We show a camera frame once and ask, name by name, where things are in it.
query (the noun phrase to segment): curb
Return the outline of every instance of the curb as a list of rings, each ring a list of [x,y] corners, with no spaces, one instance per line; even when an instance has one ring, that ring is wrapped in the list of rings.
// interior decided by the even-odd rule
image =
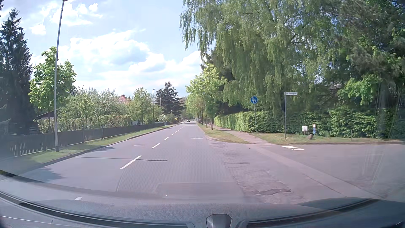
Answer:
[[[114,145],[114,144],[117,144],[117,143],[120,143],[120,142],[124,142],[124,141],[130,140],[130,139],[136,138],[136,137],[144,136],[144,135],[147,135],[147,134],[150,134],[150,133],[154,133],[154,132],[157,132],[157,131],[161,131],[161,130],[164,130],[164,129],[168,129],[168,128],[171,128],[171,127],[172,127],[172,126],[166,127],[166,128],[162,128],[162,129],[159,129],[159,130],[156,130],[156,131],[147,132],[147,133],[145,133],[145,134],[141,134],[141,135],[137,135],[137,136],[132,136],[132,137],[129,137],[129,138],[125,139],[125,140],[121,140],[121,141],[119,141],[119,142],[114,142],[114,143],[111,143],[111,144],[108,144],[108,145],[105,145],[105,146],[98,146],[98,147],[95,147],[95,148],[93,148],[93,149],[81,151],[81,152],[78,152],[78,153],[75,153],[75,154],[72,154],[72,155],[67,155],[67,156],[65,156],[65,157],[60,157],[60,158],[57,158],[57,159],[54,159],[54,160],[51,160],[51,161],[47,161],[47,162],[44,162],[44,163],[40,163],[40,164],[37,165],[37,166],[30,167],[29,169],[20,171],[20,172],[18,172],[17,174],[12,174],[12,175],[17,176],[17,175],[19,175],[19,174],[21,174],[21,173],[25,173],[25,172],[29,172],[29,171],[32,171],[32,170],[35,170],[35,169],[39,169],[39,168],[42,168],[42,167],[45,167],[45,166],[49,166],[49,165],[58,163],[58,162],[60,162],[60,161],[63,161],[63,160],[72,158],[72,157],[76,157],[76,156],[79,156],[79,155],[82,155],[82,154],[85,154],[85,153],[88,153],[88,152],[96,151],[96,150],[101,149],[101,148],[103,148],[103,147],[111,146],[111,145]]]
[[[311,146],[311,145],[385,145],[385,144],[405,144],[402,141],[395,142],[290,142],[282,145],[302,145],[302,146]]]

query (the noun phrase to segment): road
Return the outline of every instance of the road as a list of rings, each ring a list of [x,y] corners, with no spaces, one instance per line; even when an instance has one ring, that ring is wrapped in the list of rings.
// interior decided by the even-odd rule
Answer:
[[[335,197],[405,201],[404,145],[233,144],[185,122],[21,176],[0,191],[30,201],[108,205],[184,202],[296,204]]]
[[[313,167],[382,198],[405,201],[405,145],[313,145],[302,150],[268,146],[273,152]]]
[[[195,122],[113,144],[21,176],[48,184],[52,188],[46,191],[53,191],[50,195],[55,194],[55,189],[77,192],[76,196],[69,197],[81,200],[89,199],[82,194],[247,200],[222,161],[215,158],[215,150],[210,148],[204,132]],[[39,200],[35,187],[31,187],[33,193],[25,193],[25,197]],[[16,187],[8,191],[15,192]]]

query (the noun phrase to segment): deciduous tree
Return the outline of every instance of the deciduous tree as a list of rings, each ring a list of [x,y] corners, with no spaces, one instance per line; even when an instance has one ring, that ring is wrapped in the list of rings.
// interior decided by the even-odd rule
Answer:
[[[50,113],[53,110],[53,88],[54,88],[54,72],[56,47],[51,47],[49,50],[41,54],[45,57],[45,62],[34,67],[34,78],[30,82],[30,101],[41,110],[46,110]],[[57,67],[56,81],[56,107],[62,107],[68,95],[73,91],[76,73],[73,70],[73,65],[69,61]],[[48,126],[50,124],[50,116],[48,116]]]

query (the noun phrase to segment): blue round sign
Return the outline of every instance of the blue round sign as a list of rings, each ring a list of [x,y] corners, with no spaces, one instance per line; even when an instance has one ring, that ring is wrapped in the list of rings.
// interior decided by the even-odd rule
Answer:
[[[256,104],[258,101],[259,101],[259,99],[257,99],[256,96],[252,96],[252,97],[250,98],[250,102],[252,102],[252,104]]]

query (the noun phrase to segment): windshield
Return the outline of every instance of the windshield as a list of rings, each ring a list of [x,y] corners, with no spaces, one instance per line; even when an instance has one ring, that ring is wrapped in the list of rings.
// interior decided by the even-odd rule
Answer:
[[[96,208],[405,202],[404,10],[0,0],[0,193],[112,217]]]

